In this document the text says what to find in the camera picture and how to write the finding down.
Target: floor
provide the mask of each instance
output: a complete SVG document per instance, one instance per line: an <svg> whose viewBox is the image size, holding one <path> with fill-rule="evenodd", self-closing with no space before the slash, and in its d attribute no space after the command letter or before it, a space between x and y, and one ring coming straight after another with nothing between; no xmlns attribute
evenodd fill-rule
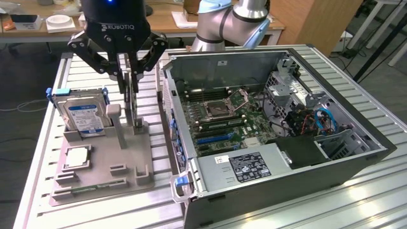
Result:
<svg viewBox="0 0 407 229"><path fill-rule="evenodd" d="M354 19L349 31L357 33L361 27L365 16ZM366 35L378 26L373 23L366 31ZM376 64L392 53L396 46L405 39L400 35L378 58ZM191 45L193 39L185 40L186 45ZM67 52L65 43L51 44L54 54L47 52L46 44L22 44L14 49L18 53L11 54L9 50L0 51L0 109L15 108L21 103L45 98L45 92L53 86L55 74L59 65L59 57L63 52ZM178 47L178 39L171 41L171 47ZM352 74L357 74L373 52L364 49L368 57L357 56L349 70ZM341 57L345 64L350 60ZM344 68L344 63L338 58L332 58L333 62ZM362 86L384 103L384 105L396 113L396 115L407 122L407 56L402 58L397 66L393 68L385 62L376 70L370 77L364 81ZM34 110L46 106L46 102L31 104L25 109ZM7 162L2 158L25 160L33 157L37 139L41 134L45 110L33 113L23 112L0 112L0 228L9 229L14 226L15 215L19 207L19 199L23 194L27 174L30 171L30 161L27 162ZM13 138L26 138L22 140L3 142Z"/></svg>

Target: white bowl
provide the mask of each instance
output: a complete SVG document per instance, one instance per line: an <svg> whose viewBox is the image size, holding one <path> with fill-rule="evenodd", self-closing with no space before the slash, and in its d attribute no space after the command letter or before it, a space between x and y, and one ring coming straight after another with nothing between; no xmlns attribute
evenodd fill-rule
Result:
<svg viewBox="0 0 407 229"><path fill-rule="evenodd" d="M67 15L54 15L47 18L47 22L57 27L67 26L71 24L71 17Z"/></svg>

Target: power supply label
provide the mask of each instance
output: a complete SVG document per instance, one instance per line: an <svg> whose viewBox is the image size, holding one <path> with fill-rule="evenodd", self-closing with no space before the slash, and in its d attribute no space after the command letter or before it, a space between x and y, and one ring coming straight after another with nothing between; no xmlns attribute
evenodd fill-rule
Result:
<svg viewBox="0 0 407 229"><path fill-rule="evenodd" d="M230 162L241 183L272 176L261 152L231 157Z"/></svg>

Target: aluminum extrusion table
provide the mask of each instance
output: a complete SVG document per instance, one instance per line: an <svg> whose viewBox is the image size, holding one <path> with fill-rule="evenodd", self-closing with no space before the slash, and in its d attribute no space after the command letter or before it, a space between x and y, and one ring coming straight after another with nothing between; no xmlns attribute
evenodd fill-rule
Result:
<svg viewBox="0 0 407 229"><path fill-rule="evenodd" d="M401 228L407 225L407 126L372 95L313 47L293 47L317 71L334 85L350 103L397 145L398 150L377 165L366 168L342 186L210 225L207 228ZM161 64L169 62L169 52ZM302 71L302 80L314 90L322 90ZM157 88L161 71L146 74L138 95L139 115L150 123L155 188L51 207L54 182L65 122L49 105L35 157L31 165L15 229L21 228L130 228L175 229L183 226L183 213L174 203L170 190L171 166L159 116ZM63 56L55 88L90 88L106 85L113 103L123 104L117 82L95 73L78 56Z"/></svg>

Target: blue pcie slot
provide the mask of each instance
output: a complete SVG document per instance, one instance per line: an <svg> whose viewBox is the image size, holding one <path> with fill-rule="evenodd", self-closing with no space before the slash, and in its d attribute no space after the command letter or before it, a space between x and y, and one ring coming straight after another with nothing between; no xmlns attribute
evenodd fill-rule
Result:
<svg viewBox="0 0 407 229"><path fill-rule="evenodd" d="M231 140L233 137L234 137L234 133L227 134L225 136L218 136L218 137L211 137L211 138L206 138L206 139L199 139L197 141L197 144L202 145L202 144L207 144L207 143L213 143L213 142L227 141L227 140Z"/></svg>

